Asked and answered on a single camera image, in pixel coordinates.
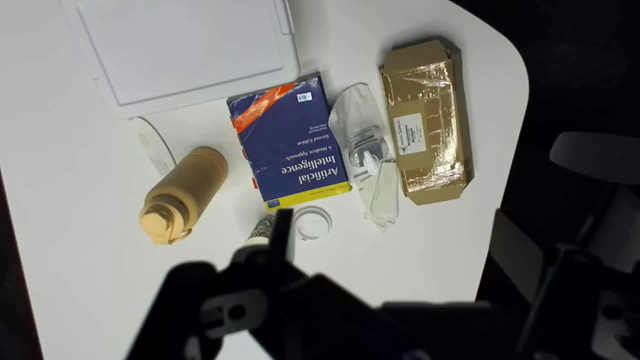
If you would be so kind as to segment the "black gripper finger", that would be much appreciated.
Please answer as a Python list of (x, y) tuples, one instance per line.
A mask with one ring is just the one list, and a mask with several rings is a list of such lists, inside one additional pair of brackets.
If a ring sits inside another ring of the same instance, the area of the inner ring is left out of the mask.
[(236, 263), (279, 263), (290, 260), (293, 211), (290, 207), (261, 215), (241, 246), (234, 252)]

